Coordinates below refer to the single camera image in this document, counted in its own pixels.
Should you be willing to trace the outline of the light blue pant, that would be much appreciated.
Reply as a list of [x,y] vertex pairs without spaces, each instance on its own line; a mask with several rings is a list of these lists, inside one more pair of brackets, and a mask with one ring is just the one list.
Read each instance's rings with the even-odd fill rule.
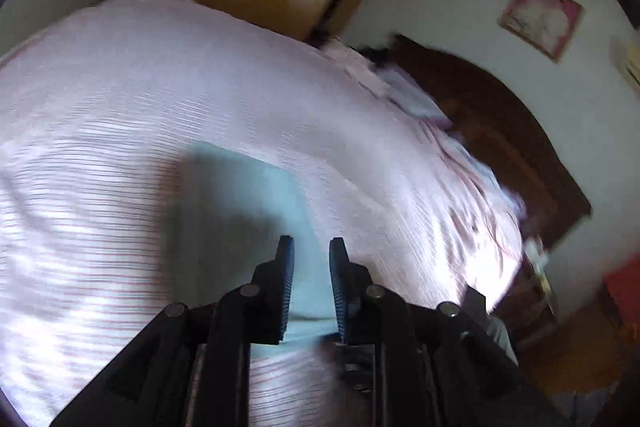
[[293,351],[336,333],[329,245],[312,228],[294,176],[208,143],[186,153],[178,175],[166,246],[172,297],[190,307],[214,303],[248,283],[288,235],[295,251],[288,328],[279,346],[254,353]]

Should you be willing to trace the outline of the dark wooden headboard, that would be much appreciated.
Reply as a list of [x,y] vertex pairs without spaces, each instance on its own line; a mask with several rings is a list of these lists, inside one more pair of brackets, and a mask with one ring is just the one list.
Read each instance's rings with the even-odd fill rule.
[[592,206],[560,161],[544,128],[497,77],[464,58],[393,34],[384,48],[358,50],[378,67],[397,66],[434,98],[451,133],[487,165],[498,182],[521,196],[522,235],[558,245]]

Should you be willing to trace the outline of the pink striped bed sheet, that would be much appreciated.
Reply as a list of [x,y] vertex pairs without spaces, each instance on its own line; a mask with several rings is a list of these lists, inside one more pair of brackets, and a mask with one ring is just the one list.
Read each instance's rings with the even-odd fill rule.
[[[409,303],[493,308],[521,264],[518,207],[436,122],[192,1],[107,0],[1,61],[1,388],[28,425],[177,301],[167,227],[198,143],[291,173],[319,241]],[[358,421],[320,340],[254,353],[252,425]]]

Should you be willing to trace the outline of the red object at right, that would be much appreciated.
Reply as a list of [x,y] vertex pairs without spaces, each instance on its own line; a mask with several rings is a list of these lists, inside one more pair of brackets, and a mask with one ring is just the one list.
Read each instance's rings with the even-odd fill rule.
[[634,339],[639,338],[640,262],[631,259],[604,278],[604,286],[613,301],[617,316]]

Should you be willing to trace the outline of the pink framed wall picture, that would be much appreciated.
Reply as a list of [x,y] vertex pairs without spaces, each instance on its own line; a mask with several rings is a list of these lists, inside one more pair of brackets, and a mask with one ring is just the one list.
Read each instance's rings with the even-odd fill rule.
[[510,0],[498,24],[559,63],[583,15],[584,7],[574,0]]

